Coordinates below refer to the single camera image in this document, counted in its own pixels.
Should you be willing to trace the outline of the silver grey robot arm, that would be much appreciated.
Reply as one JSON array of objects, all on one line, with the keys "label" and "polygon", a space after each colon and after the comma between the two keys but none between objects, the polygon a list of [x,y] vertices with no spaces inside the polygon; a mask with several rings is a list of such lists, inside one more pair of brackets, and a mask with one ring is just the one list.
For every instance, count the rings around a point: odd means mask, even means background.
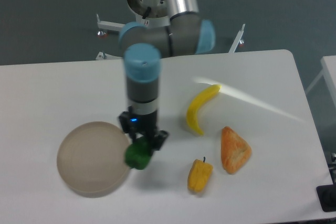
[{"label": "silver grey robot arm", "polygon": [[199,15],[197,0],[128,0],[142,19],[119,32],[128,109],[122,130],[146,155],[158,151],[168,133],[157,126],[161,59],[204,54],[215,46],[211,21]]}]

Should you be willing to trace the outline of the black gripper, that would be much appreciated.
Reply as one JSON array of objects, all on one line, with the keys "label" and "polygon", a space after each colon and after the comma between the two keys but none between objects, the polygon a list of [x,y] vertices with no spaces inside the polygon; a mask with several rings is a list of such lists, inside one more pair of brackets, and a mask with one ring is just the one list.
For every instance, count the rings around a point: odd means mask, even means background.
[{"label": "black gripper", "polygon": [[132,106],[119,115],[119,123],[124,134],[127,134],[132,142],[137,140],[137,134],[143,135],[149,141],[150,155],[159,151],[169,133],[158,130],[157,110],[149,114],[137,114]]}]

